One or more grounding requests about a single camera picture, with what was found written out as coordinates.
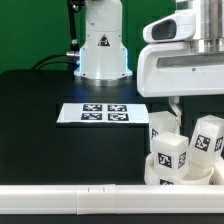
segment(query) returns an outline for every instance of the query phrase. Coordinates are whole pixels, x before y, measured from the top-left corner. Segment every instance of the black tabletop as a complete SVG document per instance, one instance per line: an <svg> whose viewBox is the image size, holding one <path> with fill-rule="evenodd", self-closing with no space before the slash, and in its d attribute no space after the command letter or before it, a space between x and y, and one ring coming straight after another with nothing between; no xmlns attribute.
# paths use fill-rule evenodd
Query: black tabletop
<svg viewBox="0 0 224 224"><path fill-rule="evenodd" d="M73 133L70 129L56 127L57 116L62 104L66 102L146 104L149 111L168 107L167 99L144 99L141 97L137 92L135 80L127 85L105 88L75 83L72 74L68 72L25 70L5 72L0 76L0 184L77 184L74 180L82 171L79 170L74 174L74 170L77 169L74 159L79 158L75 152L77 149L81 153L79 149L93 148L94 141L91 138L85 138L86 141L79 143L79 139L88 132L86 128L79 128L77 132ZM90 134L94 132L102 136L104 134L103 131L100 133L94 127L90 129ZM127 135L138 133L138 131L138 128L131 129ZM124 130L121 128L121 132L125 135L125 128ZM135 138L129 138L129 143L125 142L124 148L127 144L133 144L134 141ZM70 147L74 142L77 143L73 146L75 150L66 150L66 144ZM85 158L85 154L80 155L82 159ZM139 156L141 159L136 164L133 161L133 166L139 166L144 154L141 152ZM134 182L133 179L127 178L126 183L129 183L128 181ZM138 183L141 181L141 177L136 179ZM122 177L118 183L123 184ZM1 224L220 224L223 221L222 214L0 216Z"/></svg>

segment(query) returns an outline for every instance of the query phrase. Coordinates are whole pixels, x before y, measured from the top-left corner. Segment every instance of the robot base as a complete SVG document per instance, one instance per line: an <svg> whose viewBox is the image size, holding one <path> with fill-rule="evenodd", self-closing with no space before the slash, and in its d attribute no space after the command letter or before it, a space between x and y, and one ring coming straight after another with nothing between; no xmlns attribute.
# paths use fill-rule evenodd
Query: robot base
<svg viewBox="0 0 224 224"><path fill-rule="evenodd" d="M89 79L83 76L74 75L76 82L81 82L91 86L118 86L129 83L133 80L132 72L119 79Z"/></svg>

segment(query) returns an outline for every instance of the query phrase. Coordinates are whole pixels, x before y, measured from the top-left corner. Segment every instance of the white block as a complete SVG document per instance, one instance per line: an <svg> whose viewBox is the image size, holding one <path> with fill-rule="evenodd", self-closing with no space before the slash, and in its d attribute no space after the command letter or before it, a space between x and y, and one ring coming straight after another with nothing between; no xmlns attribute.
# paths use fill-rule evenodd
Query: white block
<svg viewBox="0 0 224 224"><path fill-rule="evenodd" d="M214 175L212 176L212 183L214 185L224 185L224 160L220 158L214 165Z"/></svg>
<svg viewBox="0 0 224 224"><path fill-rule="evenodd" d="M176 117L168 111L149 113L149 139L150 150L153 152L152 139L158 134L169 131L175 133Z"/></svg>
<svg viewBox="0 0 224 224"><path fill-rule="evenodd" d="M188 138L163 132L153 139L152 144L155 171L159 176L172 177L178 181L188 173Z"/></svg>
<svg viewBox="0 0 224 224"><path fill-rule="evenodd" d="M189 159L202 167L211 167L223 150L224 120L215 116L198 119L189 150Z"/></svg>

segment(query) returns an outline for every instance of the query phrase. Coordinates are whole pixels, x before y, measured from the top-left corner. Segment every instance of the black and white pattern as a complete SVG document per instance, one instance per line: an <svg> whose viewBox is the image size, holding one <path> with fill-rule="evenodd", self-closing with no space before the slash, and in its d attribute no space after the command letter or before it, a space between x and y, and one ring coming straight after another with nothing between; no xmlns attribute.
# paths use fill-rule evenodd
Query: black and white pattern
<svg viewBox="0 0 224 224"><path fill-rule="evenodd" d="M83 111L103 111L103 105L101 104L84 104Z"/></svg>
<svg viewBox="0 0 224 224"><path fill-rule="evenodd" d="M210 138L202 136L202 135L198 135L196 143L195 143L195 148L207 152L210 142L211 142Z"/></svg>
<svg viewBox="0 0 224 224"><path fill-rule="evenodd" d="M100 113L83 113L81 120L100 121L100 120L102 120L102 114L100 114Z"/></svg>
<svg viewBox="0 0 224 224"><path fill-rule="evenodd" d="M159 133L155 130L155 129L152 129L152 136L151 136L151 139L155 138Z"/></svg>
<svg viewBox="0 0 224 224"><path fill-rule="evenodd" d="M223 143L223 137L217 139L216 145L215 145L215 152L222 149L222 143Z"/></svg>
<svg viewBox="0 0 224 224"><path fill-rule="evenodd" d="M129 121L128 114L108 114L109 121Z"/></svg>
<svg viewBox="0 0 224 224"><path fill-rule="evenodd" d="M103 37L101 38L98 46L101 46L101 47L110 47L110 43L106 37L106 35L104 34Z"/></svg>
<svg viewBox="0 0 224 224"><path fill-rule="evenodd" d="M180 169L182 166L185 165L186 163L186 158L187 158L187 153L183 153L182 155L180 155L179 157L179 164L178 164L178 169Z"/></svg>
<svg viewBox="0 0 224 224"><path fill-rule="evenodd" d="M174 185L174 183L167 180L162 180L162 179L160 179L159 184L160 185Z"/></svg>
<svg viewBox="0 0 224 224"><path fill-rule="evenodd" d="M162 166L166 166L168 168L172 168L172 158L171 156L164 155L162 153L158 153L159 164Z"/></svg>
<svg viewBox="0 0 224 224"><path fill-rule="evenodd" d="M110 112L127 112L126 105L108 105L108 111Z"/></svg>

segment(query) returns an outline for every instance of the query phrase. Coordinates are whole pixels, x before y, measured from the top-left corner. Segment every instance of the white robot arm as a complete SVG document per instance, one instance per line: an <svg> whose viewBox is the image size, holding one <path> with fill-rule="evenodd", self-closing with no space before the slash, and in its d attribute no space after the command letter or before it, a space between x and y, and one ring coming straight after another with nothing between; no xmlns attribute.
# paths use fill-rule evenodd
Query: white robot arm
<svg viewBox="0 0 224 224"><path fill-rule="evenodd" d="M224 93L222 1L176 0L177 10L145 27L138 60L144 97Z"/></svg>
<svg viewBox="0 0 224 224"><path fill-rule="evenodd" d="M97 86L127 81L127 50L122 44L120 0L86 0L86 42L75 78Z"/></svg>

